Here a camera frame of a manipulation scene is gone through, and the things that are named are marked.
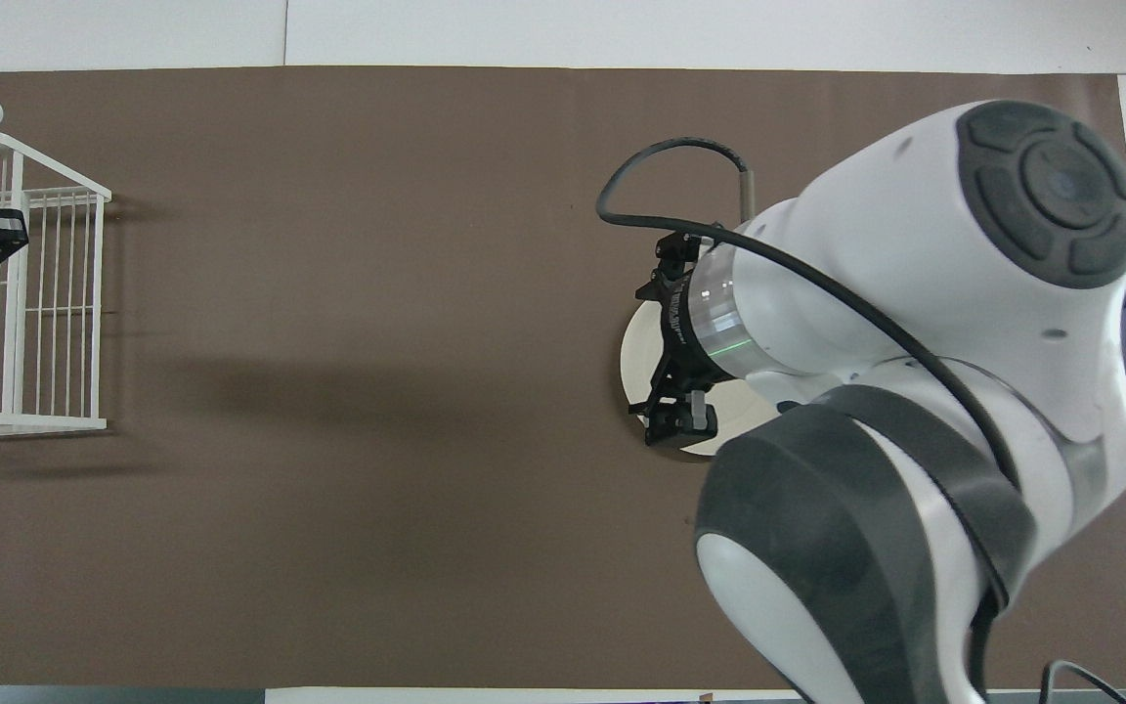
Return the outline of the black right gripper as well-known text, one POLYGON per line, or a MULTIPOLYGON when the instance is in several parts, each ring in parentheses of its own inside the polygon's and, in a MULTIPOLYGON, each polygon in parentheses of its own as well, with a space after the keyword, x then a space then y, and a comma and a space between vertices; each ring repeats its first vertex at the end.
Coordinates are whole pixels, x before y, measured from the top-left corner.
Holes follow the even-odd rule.
POLYGON ((689 303, 692 264, 700 259, 701 243, 701 237, 682 231, 661 237, 656 267, 634 293, 661 308, 660 364, 647 396, 628 406, 628 415, 644 420, 644 442, 651 447, 683 449, 718 435, 716 409, 707 395, 720 383, 720 366, 701 347, 689 303))

